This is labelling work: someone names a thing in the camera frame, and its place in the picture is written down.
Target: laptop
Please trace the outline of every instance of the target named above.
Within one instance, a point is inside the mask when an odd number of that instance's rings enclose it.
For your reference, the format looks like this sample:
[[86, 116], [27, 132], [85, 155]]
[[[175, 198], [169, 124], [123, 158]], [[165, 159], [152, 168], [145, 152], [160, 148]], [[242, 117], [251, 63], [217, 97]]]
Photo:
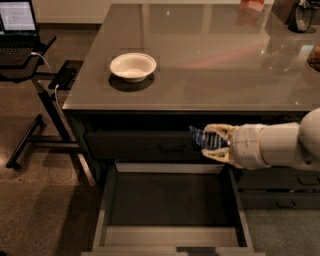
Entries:
[[21, 68], [40, 44], [31, 0], [0, 0], [0, 68]]

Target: desk leg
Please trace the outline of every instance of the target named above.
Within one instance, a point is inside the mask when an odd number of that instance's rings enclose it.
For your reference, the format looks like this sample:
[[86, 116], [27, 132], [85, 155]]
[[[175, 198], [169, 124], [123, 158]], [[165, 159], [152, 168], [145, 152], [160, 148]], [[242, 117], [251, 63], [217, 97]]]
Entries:
[[38, 96], [39, 96], [43, 106], [47, 110], [47, 112], [48, 112], [53, 124], [55, 125], [57, 131], [59, 132], [63, 142], [71, 142], [69, 133], [68, 133], [66, 127], [64, 126], [56, 107], [52, 103], [52, 100], [50, 98], [49, 93], [44, 89], [44, 87], [42, 86], [41, 82], [38, 79], [32, 79], [32, 82], [33, 82], [34, 86], [36, 87], [36, 89], [38, 91]]
[[12, 154], [11, 158], [9, 159], [6, 167], [7, 168], [13, 168], [13, 169], [18, 169], [20, 165], [17, 163], [17, 159], [19, 155], [21, 154], [22, 150], [26, 146], [26, 144], [29, 142], [30, 136], [32, 136], [33, 132], [35, 129], [40, 126], [43, 127], [44, 123], [42, 120], [42, 115], [37, 115], [37, 117], [34, 119], [33, 123], [31, 124], [29, 130], [27, 131], [26, 135], [23, 137], [21, 140], [19, 146], [16, 148], [14, 153]]
[[16, 148], [15, 152], [13, 153], [10, 160], [8, 161], [8, 163], [6, 165], [7, 168], [18, 169], [20, 167], [20, 165], [17, 163], [17, 159], [28, 142], [60, 143], [63, 146], [65, 146], [63, 144], [63, 143], [65, 143], [65, 144], [68, 144], [68, 146], [70, 146], [73, 149], [78, 149], [78, 147], [74, 147], [76, 145], [76, 143], [71, 140], [69, 133], [68, 133], [66, 127], [64, 126], [64, 123], [62, 122], [61, 117], [60, 117], [56, 107], [54, 106], [54, 104], [49, 96], [49, 93], [42, 86], [41, 81], [36, 78], [32, 78], [32, 82], [38, 91], [38, 96], [39, 96], [43, 106], [47, 110], [47, 112], [48, 112], [53, 124], [55, 125], [57, 131], [59, 132], [59, 135], [61, 138], [57, 138], [57, 136], [33, 135], [35, 129], [38, 126], [40, 126], [40, 127], [44, 126], [44, 122], [42, 120], [42, 115], [39, 114], [36, 117], [36, 119], [33, 121], [32, 125], [30, 126], [26, 135], [23, 137], [19, 146]]

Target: cable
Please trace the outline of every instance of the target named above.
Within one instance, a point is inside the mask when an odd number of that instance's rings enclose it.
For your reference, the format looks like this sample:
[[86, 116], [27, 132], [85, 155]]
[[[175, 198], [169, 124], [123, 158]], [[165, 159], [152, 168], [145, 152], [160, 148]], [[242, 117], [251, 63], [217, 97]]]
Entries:
[[[49, 69], [49, 71], [50, 71], [50, 73], [51, 73], [51, 75], [52, 75], [53, 80], [55, 81], [55, 76], [54, 76], [54, 74], [53, 74], [53, 72], [52, 72], [52, 70], [51, 70], [51, 68], [50, 68], [50, 65], [49, 65], [49, 63], [47, 62], [47, 60], [46, 60], [41, 54], [39, 54], [39, 53], [37, 53], [37, 52], [32, 52], [30, 55], [31, 55], [31, 56], [39, 56], [41, 59], [43, 59], [43, 61], [46, 63], [46, 65], [47, 65], [47, 67], [48, 67], [48, 69]], [[61, 106], [60, 106], [60, 104], [59, 104], [58, 89], [59, 89], [59, 84], [56, 83], [56, 86], [55, 86], [55, 88], [54, 88], [55, 101], [56, 101], [56, 103], [57, 103], [56, 105], [57, 105], [57, 108], [58, 108], [58, 110], [59, 110], [60, 116], [65, 119], [65, 116], [64, 116], [63, 111], [62, 111], [62, 109], [61, 109]]]
[[43, 59], [44, 63], [46, 63], [46, 65], [47, 65], [47, 67], [48, 67], [48, 69], [49, 69], [49, 71], [50, 71], [50, 73], [51, 73], [51, 75], [52, 75], [53, 80], [55, 80], [55, 76], [54, 76], [54, 74], [53, 74], [53, 72], [52, 72], [52, 70], [51, 70], [51, 68], [50, 68], [50, 65], [49, 65], [49, 63], [47, 62], [47, 60], [46, 60], [41, 54], [39, 54], [39, 53], [37, 53], [37, 52], [32, 52], [32, 53], [30, 53], [30, 55], [31, 55], [31, 56], [39, 56], [41, 59]]

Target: drawer front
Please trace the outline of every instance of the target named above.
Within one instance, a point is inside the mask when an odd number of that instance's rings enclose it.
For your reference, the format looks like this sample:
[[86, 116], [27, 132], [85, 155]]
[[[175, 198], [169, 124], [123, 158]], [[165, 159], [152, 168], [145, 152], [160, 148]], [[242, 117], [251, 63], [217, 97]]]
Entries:
[[200, 160], [187, 131], [100, 131], [85, 134], [95, 159], [139, 161]]

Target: drawer handle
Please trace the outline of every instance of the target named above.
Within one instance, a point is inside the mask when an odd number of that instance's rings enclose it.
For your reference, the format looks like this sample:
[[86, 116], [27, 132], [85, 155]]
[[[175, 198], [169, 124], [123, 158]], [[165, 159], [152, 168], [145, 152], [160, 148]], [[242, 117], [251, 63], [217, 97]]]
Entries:
[[277, 200], [276, 203], [278, 208], [286, 208], [286, 209], [296, 208], [296, 204], [293, 200]]
[[159, 150], [164, 153], [169, 152], [185, 152], [187, 150], [186, 145], [172, 146], [172, 145], [159, 145]]

